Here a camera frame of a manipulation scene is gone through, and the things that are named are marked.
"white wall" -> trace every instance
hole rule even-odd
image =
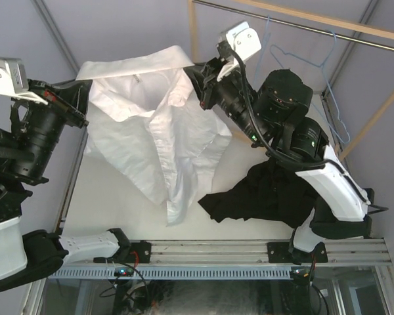
[[[371,24],[394,30],[394,0],[381,1]],[[364,38],[377,41],[373,36]],[[381,42],[394,45],[390,40]],[[358,45],[334,89],[352,136],[393,89],[394,53]],[[394,103],[347,159],[355,179],[375,189],[376,203],[390,208],[373,216],[373,230],[385,238],[394,262]]]
[[[30,0],[0,1],[0,56],[21,58],[30,78],[58,82],[74,77]],[[10,129],[10,104],[10,98],[0,96],[4,130]],[[22,233],[53,229],[79,136],[78,129],[65,128],[45,171],[50,181],[32,188],[33,197],[22,204]],[[0,293],[0,315],[18,314],[24,292],[25,287],[19,287]]]
[[[144,56],[172,45],[180,45],[190,55],[190,32],[185,0],[45,0],[45,2],[80,64],[88,60],[112,61]],[[238,5],[231,0],[212,0],[211,2],[259,14],[270,14],[275,18],[327,30],[327,26],[323,24]],[[369,0],[287,0],[285,4],[357,22],[368,3]],[[196,5],[196,15],[199,61],[202,62],[218,55],[216,44],[220,32],[235,23],[247,20],[260,37],[264,34],[265,21],[263,20],[202,5]],[[348,30],[338,28],[333,30],[345,35],[351,34]],[[318,64],[324,60],[333,43],[331,37],[272,23],[269,25],[269,32],[271,32],[269,44],[277,44],[285,51],[296,53]],[[328,74],[331,74],[334,69],[345,49],[345,44],[345,42],[339,42],[336,45],[326,67]],[[292,57],[280,54],[278,57],[285,68],[291,68],[315,91],[323,90],[325,82],[318,69]],[[258,55],[248,62],[248,77],[251,80],[257,59]],[[260,76],[265,77],[269,72],[278,68],[279,65],[267,49],[261,64]],[[257,86],[260,86],[261,82],[262,80],[257,82]]]

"blue wire hanger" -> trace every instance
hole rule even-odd
[[[346,132],[347,140],[342,139],[342,137],[339,135],[339,133],[329,124],[329,122],[328,122],[327,118],[324,116],[324,114],[323,114],[313,103],[311,103],[311,105],[313,105],[314,108],[315,108],[315,110],[321,115],[321,117],[324,118],[325,121],[327,121],[327,124],[328,124],[328,126],[330,127],[331,131],[339,138],[339,140],[340,140],[342,143],[344,143],[344,144],[348,144],[348,143],[350,142],[350,140],[351,140],[351,137],[350,137],[349,131],[347,130],[346,124],[345,124],[345,123],[341,120],[341,118],[340,118],[340,109],[339,109],[339,106],[338,106],[338,104],[337,104],[337,100],[336,100],[336,98],[335,98],[335,96],[334,96],[333,90],[332,90],[332,88],[331,88],[331,86],[330,86],[330,82],[328,81],[327,75],[326,75],[326,73],[325,73],[325,65],[326,65],[326,63],[327,63],[329,57],[330,57],[331,54],[333,53],[334,48],[336,47],[336,43],[337,43],[336,34],[335,34],[333,31],[329,31],[329,32],[330,32],[330,33],[333,35],[333,37],[334,37],[334,43],[333,43],[333,46],[332,46],[330,52],[328,53],[328,55],[326,56],[326,58],[325,58],[320,64],[315,64],[315,63],[313,63],[313,62],[311,62],[311,61],[309,61],[309,60],[307,60],[307,59],[304,59],[304,58],[302,58],[302,57],[300,57],[300,56],[298,56],[298,55],[296,55],[296,54],[293,54],[293,53],[291,53],[291,52],[285,52],[285,51],[284,51],[283,49],[281,49],[279,46],[274,45],[274,44],[270,46],[270,53],[271,53],[271,55],[273,56],[273,58],[277,61],[277,63],[280,65],[280,67],[282,67],[282,68],[284,68],[284,66],[283,66],[282,63],[279,61],[279,59],[276,57],[276,55],[274,54],[273,49],[278,49],[278,50],[279,50],[283,55],[285,55],[285,56],[292,56],[292,57],[294,57],[294,58],[297,58],[298,60],[304,61],[304,62],[306,62],[306,63],[308,63],[308,64],[310,64],[310,65],[312,65],[312,66],[314,66],[314,67],[316,67],[316,68],[321,69],[321,74],[322,74],[322,76],[323,76],[323,78],[324,78],[324,80],[325,80],[325,82],[326,82],[326,84],[327,84],[327,89],[330,91],[330,95],[331,95],[331,97],[332,97],[332,100],[333,100],[334,104],[336,105],[337,119],[338,119],[338,121],[341,123],[341,125],[343,126],[343,128],[344,128],[344,130],[345,130],[345,132]]]

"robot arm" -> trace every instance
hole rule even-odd
[[[266,147],[270,158],[318,192],[317,204],[294,231],[291,247],[309,253],[324,238],[368,235],[372,194],[345,170],[320,125],[305,117],[313,90],[290,70],[271,72],[258,91],[248,83],[244,62],[260,48],[256,32],[243,22],[222,34],[219,58],[185,69],[200,106],[208,110],[218,104],[253,147]]]
[[[0,95],[12,97],[11,133],[0,129],[0,291],[56,272],[63,264],[124,257],[130,242],[120,229],[67,238],[37,230],[21,235],[20,204],[32,195],[22,183],[48,181],[44,170],[65,125],[82,128],[91,81],[50,85],[28,80],[19,59],[0,58]],[[20,120],[19,107],[27,109]]]

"black garment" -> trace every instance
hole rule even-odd
[[[254,165],[228,192],[206,195],[198,203],[217,222],[255,218],[283,221],[296,228],[309,216],[317,197],[305,180],[269,159]]]

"white fabric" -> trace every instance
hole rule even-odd
[[[211,192],[231,138],[214,112],[200,108],[182,69],[191,65],[172,46],[144,57],[86,62],[77,76],[93,79],[85,154],[111,163],[154,203],[166,202],[168,224],[181,221],[197,191]]]

